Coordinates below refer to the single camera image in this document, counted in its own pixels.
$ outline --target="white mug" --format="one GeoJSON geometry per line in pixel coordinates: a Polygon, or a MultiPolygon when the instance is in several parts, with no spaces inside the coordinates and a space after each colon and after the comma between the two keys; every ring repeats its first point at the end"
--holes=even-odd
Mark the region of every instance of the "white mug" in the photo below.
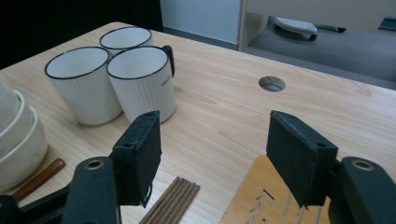
{"type": "Polygon", "coordinates": [[[110,60],[107,72],[129,121],[160,110],[160,122],[164,122],[174,113],[175,66],[171,47],[127,49],[110,60]]]}
{"type": "Polygon", "coordinates": [[[122,111],[106,71],[109,58],[103,48],[84,47],[58,55],[46,66],[52,85],[82,124],[103,124],[122,111]]]}
{"type": "Polygon", "coordinates": [[[151,31],[129,26],[110,31],[100,38],[100,44],[106,48],[112,55],[138,46],[151,46],[151,31]]]}

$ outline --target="wooden table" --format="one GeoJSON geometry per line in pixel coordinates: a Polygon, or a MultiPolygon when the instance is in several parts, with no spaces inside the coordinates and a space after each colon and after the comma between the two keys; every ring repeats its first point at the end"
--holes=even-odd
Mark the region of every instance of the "wooden table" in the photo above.
{"type": "MultiPolygon", "coordinates": [[[[123,114],[105,125],[78,124],[44,73],[52,57],[98,46],[101,35],[122,26],[111,23],[0,72],[45,126],[53,148],[40,169],[57,157],[67,163],[21,205],[65,186],[81,161],[107,156],[129,126],[123,114]]],[[[174,50],[177,109],[161,125],[163,155],[148,208],[124,207],[124,223],[138,222],[176,176],[201,186],[182,223],[219,222],[249,167],[265,154],[271,110],[290,113],[319,131],[339,146],[339,159],[372,160],[396,180],[396,91],[152,33],[156,46],[174,50]],[[259,79],[267,76],[283,79],[286,89],[263,90],[259,79]]]]}

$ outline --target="white object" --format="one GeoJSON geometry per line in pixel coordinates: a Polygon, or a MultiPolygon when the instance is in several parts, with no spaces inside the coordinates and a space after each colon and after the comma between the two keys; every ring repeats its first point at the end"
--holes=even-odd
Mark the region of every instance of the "white object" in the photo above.
{"type": "Polygon", "coordinates": [[[275,17],[275,24],[282,29],[302,35],[311,35],[310,40],[315,40],[318,36],[317,27],[307,21],[295,21],[285,18],[275,17]]]}
{"type": "Polygon", "coordinates": [[[152,37],[150,30],[130,26],[104,34],[99,42],[110,54],[116,55],[123,50],[137,46],[151,46],[152,37]]]}
{"type": "Polygon", "coordinates": [[[78,122],[98,125],[122,111],[108,78],[109,53],[98,47],[73,49],[52,59],[46,74],[78,122]]]}
{"type": "Polygon", "coordinates": [[[14,120],[0,133],[0,159],[21,142],[33,125],[33,115],[23,95],[18,91],[15,94],[20,108],[14,120]]]}
{"type": "Polygon", "coordinates": [[[4,158],[0,159],[0,193],[20,184],[30,176],[43,161],[47,152],[44,127],[35,112],[33,126],[26,137],[4,158]]]}
{"type": "Polygon", "coordinates": [[[176,108],[171,66],[156,47],[128,49],[110,60],[107,71],[129,121],[153,110],[160,110],[160,122],[171,117],[176,108]]]}
{"type": "Polygon", "coordinates": [[[15,119],[19,108],[17,95],[0,77],[0,133],[15,119]]]}

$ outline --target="chopstick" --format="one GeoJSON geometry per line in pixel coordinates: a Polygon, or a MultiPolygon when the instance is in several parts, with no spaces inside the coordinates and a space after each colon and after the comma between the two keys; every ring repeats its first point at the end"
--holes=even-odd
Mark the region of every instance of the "chopstick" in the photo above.
{"type": "Polygon", "coordinates": [[[46,183],[49,179],[51,179],[54,175],[56,175],[59,171],[61,171],[65,167],[66,163],[58,158],[53,161],[46,169],[44,169],[40,174],[38,174],[35,178],[29,181],[22,188],[17,190],[12,194],[18,202],[22,199],[26,198],[33,191],[41,187],[44,183],[46,183]]]}
{"type": "Polygon", "coordinates": [[[140,223],[178,223],[200,187],[177,177],[140,223]]]}

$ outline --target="white bowl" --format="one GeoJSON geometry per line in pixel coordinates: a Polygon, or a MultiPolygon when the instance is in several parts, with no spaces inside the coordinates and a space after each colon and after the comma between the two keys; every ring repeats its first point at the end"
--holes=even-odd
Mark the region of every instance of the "white bowl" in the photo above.
{"type": "Polygon", "coordinates": [[[17,186],[31,175],[46,155],[48,143],[44,127],[35,110],[33,126],[26,137],[0,159],[0,193],[17,186]]]}
{"type": "Polygon", "coordinates": [[[0,77],[0,133],[14,120],[19,108],[17,95],[0,77]]]}
{"type": "Polygon", "coordinates": [[[17,116],[12,122],[0,133],[0,159],[17,146],[21,140],[29,133],[33,125],[33,114],[23,95],[15,91],[20,102],[20,108],[17,116]]]}

